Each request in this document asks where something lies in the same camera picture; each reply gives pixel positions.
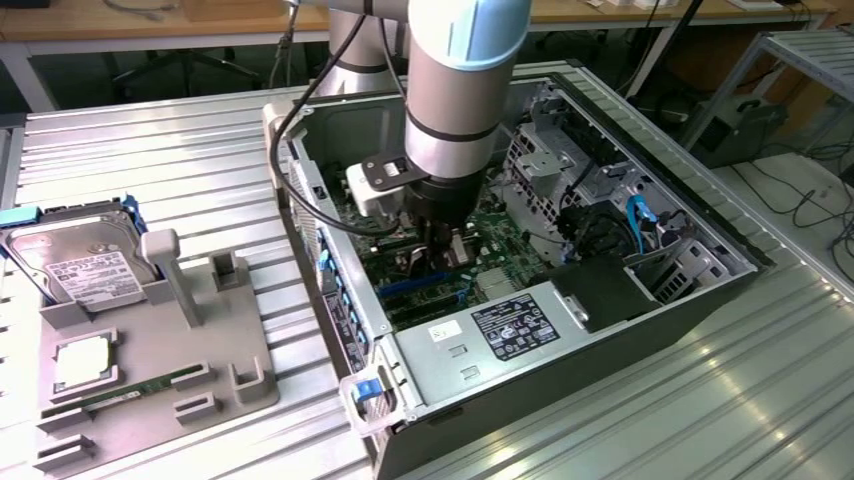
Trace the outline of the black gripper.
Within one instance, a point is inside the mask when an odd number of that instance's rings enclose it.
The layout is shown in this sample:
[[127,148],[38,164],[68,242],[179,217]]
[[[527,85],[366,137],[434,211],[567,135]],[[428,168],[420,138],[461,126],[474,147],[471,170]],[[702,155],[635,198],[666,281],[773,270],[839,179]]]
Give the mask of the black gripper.
[[461,178],[427,176],[404,186],[404,206],[422,241],[449,241],[479,202],[486,173]]

